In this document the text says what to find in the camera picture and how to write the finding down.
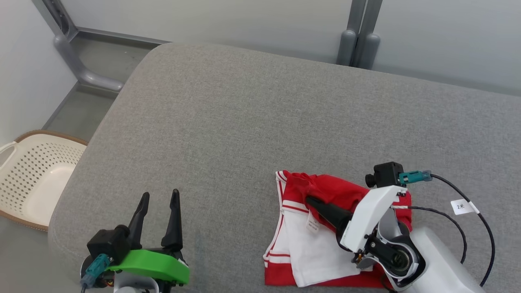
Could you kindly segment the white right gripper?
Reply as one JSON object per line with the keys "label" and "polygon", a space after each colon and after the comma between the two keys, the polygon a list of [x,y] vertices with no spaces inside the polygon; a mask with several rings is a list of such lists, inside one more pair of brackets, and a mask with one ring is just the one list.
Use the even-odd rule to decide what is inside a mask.
{"label": "white right gripper", "polygon": [[407,188],[401,186],[371,189],[357,204],[354,214],[313,196],[307,196],[305,201],[333,226],[335,237],[340,238],[340,245],[357,253],[365,248],[365,236],[372,233],[387,210],[399,201],[399,194],[406,192]]}

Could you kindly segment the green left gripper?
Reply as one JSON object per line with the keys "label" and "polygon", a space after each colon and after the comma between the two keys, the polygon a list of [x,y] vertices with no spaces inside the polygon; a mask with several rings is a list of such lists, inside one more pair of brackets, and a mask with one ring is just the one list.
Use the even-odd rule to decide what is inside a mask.
{"label": "green left gripper", "polygon": [[[126,271],[135,275],[163,280],[166,282],[176,282],[177,284],[188,284],[190,280],[190,269],[184,262],[177,258],[161,254],[160,252],[142,249],[141,235],[144,217],[147,215],[150,194],[145,192],[138,203],[134,215],[128,226],[128,242],[131,250],[119,265],[110,265],[107,271]],[[167,230],[161,240],[161,245],[165,249],[181,251],[183,243],[180,192],[173,189],[171,202],[169,204],[171,214],[167,225]]]}

